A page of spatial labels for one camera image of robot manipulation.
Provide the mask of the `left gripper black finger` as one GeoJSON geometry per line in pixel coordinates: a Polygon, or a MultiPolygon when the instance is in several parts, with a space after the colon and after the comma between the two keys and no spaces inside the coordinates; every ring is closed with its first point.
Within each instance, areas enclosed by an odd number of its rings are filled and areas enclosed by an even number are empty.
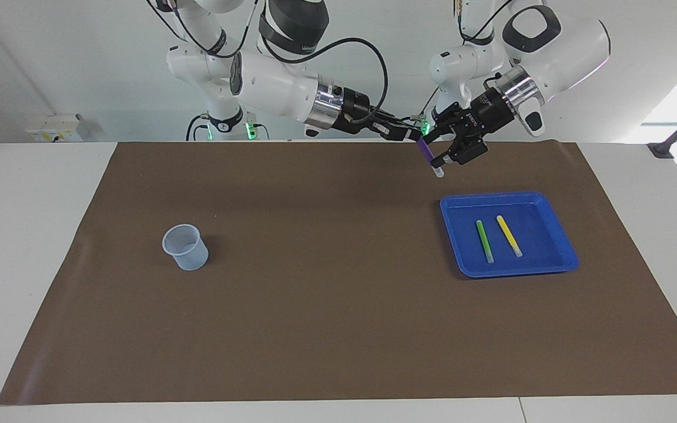
{"type": "Polygon", "coordinates": [[[480,133],[454,133],[446,152],[441,154],[441,166],[456,163],[465,165],[488,152],[484,135],[480,133]]]}
{"type": "Polygon", "coordinates": [[[443,136],[454,136],[454,140],[470,136],[471,117],[471,108],[463,108],[459,102],[454,102],[443,112],[433,115],[430,131],[423,136],[424,143],[432,144],[443,136]]]}

